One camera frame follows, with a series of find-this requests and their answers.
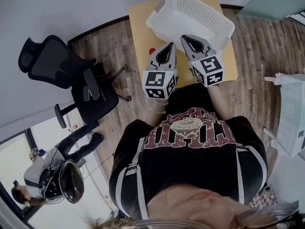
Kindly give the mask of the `frosted glass door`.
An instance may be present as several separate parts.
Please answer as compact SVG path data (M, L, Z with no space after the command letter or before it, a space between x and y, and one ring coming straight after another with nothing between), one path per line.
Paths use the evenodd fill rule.
M305 0L251 0L237 16L270 21L291 18L305 25Z

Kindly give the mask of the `black mesh office chair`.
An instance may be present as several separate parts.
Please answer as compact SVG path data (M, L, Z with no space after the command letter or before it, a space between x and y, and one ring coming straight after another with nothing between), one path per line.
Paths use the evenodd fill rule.
M131 101L131 96L116 93L112 83L125 70L124 65L114 75L106 73L95 58L86 60L75 54L58 36L50 35L43 42L28 38L20 52L18 65L32 80L50 83L62 89L71 88L74 103L54 111L60 126L66 128L64 115L78 109L85 124L90 124L113 110L119 99Z

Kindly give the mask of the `pale green cloth covered table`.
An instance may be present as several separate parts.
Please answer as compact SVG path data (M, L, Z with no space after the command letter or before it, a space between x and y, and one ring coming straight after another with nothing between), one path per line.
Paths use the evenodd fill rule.
M277 134L263 131L278 154L294 157L305 150L305 74L276 73L264 80L280 86L281 107Z

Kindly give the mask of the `white cabinet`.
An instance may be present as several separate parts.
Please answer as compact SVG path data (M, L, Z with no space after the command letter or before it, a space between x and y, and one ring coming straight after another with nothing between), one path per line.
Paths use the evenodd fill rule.
M305 209L305 160L299 155L278 156L268 184L280 201L298 201L300 209Z

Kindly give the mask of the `wooden table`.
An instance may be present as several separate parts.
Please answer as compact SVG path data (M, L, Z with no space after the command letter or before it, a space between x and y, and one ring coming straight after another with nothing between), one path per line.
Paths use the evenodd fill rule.
M129 8L129 18L140 77L142 77L142 72L146 70L148 66L149 50L151 48L158 48L165 44L165 42L157 38L153 31L146 25L149 15L158 3L158 0L150 0L144 3L132 5ZM232 42L228 42L221 57L225 66L225 80L236 80L238 78L238 73ZM176 58L176 69L178 70L179 77L177 87L184 87L196 83L196 78L189 70L188 58L185 53L177 50Z

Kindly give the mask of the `black printed t-shirt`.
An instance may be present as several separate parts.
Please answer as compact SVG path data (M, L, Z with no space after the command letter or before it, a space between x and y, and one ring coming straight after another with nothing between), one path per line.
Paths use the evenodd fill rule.
M128 124L114 153L112 201L140 219L141 206L173 185L191 185L248 204L266 181L263 142L244 116L223 120L207 88L174 91L161 122Z

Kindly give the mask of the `pink checkered mat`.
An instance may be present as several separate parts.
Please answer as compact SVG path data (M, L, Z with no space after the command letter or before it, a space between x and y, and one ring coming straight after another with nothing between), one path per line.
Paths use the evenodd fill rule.
M252 208L262 208L267 206L273 206L278 203L278 199L274 192L265 192L260 195L257 194L250 202L250 206Z

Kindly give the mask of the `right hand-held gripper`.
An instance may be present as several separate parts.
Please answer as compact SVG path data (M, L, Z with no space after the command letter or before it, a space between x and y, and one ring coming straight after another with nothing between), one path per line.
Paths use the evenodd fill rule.
M193 75L197 80L209 87L224 81L224 65L220 54L215 52L211 44L199 36L184 34L181 43L186 56L190 60Z

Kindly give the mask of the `white plastic basket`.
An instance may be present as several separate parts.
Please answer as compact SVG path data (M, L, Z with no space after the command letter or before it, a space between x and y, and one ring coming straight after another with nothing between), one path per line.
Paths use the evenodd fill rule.
M184 34L201 37L217 53L223 52L235 29L228 18L200 0L161 0L146 25L159 39L174 42L181 52Z

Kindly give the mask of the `person's left forearm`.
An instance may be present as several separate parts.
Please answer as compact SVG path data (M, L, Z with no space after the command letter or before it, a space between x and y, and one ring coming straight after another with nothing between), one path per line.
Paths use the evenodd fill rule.
M149 112L145 118L145 123L152 127L156 127L161 122L162 116L166 113L165 109L167 105L167 100L153 99L149 107Z

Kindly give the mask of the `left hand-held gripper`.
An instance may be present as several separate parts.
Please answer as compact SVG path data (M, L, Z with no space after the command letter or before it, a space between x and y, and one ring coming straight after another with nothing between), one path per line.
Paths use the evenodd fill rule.
M149 58L149 66L143 71L142 88L147 98L168 99L177 84L176 45L173 42L156 48Z

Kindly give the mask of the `person's right forearm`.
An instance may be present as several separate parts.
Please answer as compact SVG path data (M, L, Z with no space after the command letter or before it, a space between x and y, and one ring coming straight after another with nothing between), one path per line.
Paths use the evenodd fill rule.
M209 92L213 106L219 116L224 121L233 118L233 112L223 97L220 87L218 85L212 85L208 87L207 90Z

